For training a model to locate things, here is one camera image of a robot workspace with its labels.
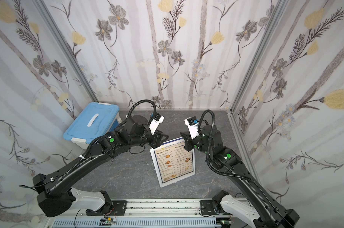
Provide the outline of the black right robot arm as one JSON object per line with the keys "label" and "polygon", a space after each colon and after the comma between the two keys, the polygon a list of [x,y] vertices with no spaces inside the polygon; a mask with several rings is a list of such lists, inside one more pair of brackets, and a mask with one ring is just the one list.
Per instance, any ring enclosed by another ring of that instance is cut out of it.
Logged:
{"label": "black right robot arm", "polygon": [[200,119],[185,119],[187,132],[181,132],[185,150],[196,149],[205,154],[209,169],[217,175],[229,178],[243,193],[250,205],[244,204],[226,191],[213,197],[216,213],[229,213],[250,228],[293,228],[299,221],[298,213],[286,209],[270,196],[246,168],[240,156],[224,146],[221,132],[215,125],[215,114],[205,110]]}

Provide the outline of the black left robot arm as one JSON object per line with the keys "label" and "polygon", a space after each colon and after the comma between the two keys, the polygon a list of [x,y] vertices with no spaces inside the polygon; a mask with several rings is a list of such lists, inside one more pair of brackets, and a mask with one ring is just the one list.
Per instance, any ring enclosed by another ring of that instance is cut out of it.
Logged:
{"label": "black left robot arm", "polygon": [[160,147],[168,139],[168,135],[157,129],[163,119],[154,101],[140,100],[114,131],[92,140],[77,159],[51,174],[36,175],[30,188],[38,193],[37,202],[42,212],[52,218],[68,210],[85,210],[88,216],[103,216],[115,210],[106,191],[80,191],[74,184],[132,147]]}

